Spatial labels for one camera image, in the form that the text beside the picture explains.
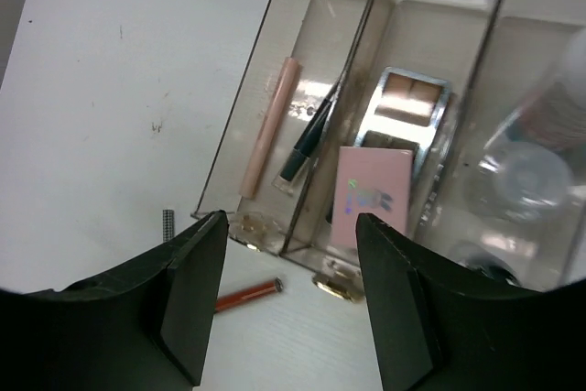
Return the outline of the brown eyeshadow palette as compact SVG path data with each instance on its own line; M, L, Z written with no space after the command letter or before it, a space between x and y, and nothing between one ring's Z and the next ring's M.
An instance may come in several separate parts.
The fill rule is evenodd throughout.
M355 147L390 147L413 152L417 181L450 100L449 81L386 67L353 140Z

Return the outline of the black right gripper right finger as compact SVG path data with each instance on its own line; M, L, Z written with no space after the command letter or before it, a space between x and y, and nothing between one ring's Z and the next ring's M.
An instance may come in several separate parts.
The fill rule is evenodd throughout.
M585 284L497 281L416 244L371 213L358 255L386 390L582 390Z

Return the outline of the black concealer stick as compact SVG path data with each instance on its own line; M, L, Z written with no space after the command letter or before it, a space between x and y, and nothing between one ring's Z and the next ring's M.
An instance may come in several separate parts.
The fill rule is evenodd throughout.
M334 94L337 92L340 80L331 86L330 90L321 101L320 106L311 117L297 142L290 151L285 164L272 182L277 189L285 192L292 192L292 185L299 172L305 167L307 161L314 153L327 121Z

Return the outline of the clear three-slot organizer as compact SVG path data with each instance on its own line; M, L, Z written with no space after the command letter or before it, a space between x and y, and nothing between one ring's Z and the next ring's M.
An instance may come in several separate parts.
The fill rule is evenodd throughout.
M585 241L585 0L269 0L194 216L364 293L359 212L537 291Z

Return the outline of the pink slim tube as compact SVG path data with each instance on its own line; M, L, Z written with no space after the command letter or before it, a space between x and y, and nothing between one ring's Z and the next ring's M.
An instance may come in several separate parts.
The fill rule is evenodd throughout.
M291 57L284 59L271 101L250 155L239 194L246 199L255 196L258 181L263 172L267 155L288 105L289 96L297 85L299 62Z

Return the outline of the grey checkered eyeliner pencil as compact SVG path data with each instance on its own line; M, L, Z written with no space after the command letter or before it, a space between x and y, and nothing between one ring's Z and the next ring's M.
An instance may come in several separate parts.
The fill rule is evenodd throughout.
M162 211L162 238L168 242L176 236L175 233L175 212L172 209Z

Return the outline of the red black lip gloss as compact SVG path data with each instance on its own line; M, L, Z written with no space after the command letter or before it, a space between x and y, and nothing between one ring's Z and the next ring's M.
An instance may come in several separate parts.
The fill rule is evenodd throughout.
M280 278L264 281L260 284L243 288L230 294L219 297L215 304L215 313L221 313L248 302L264 298L283 291L283 282Z

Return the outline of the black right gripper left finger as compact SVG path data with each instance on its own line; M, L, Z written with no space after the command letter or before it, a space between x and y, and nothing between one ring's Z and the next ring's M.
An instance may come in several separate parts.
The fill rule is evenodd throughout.
M1 293L4 390L191 390L226 254L225 212L69 287Z

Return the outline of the pink square compact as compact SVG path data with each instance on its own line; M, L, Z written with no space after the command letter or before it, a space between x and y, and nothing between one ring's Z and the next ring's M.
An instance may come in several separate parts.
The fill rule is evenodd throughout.
M376 215L402 234L406 231L412 162L412 153L403 149L340 149L330 245L355 249L355 225L363 212Z

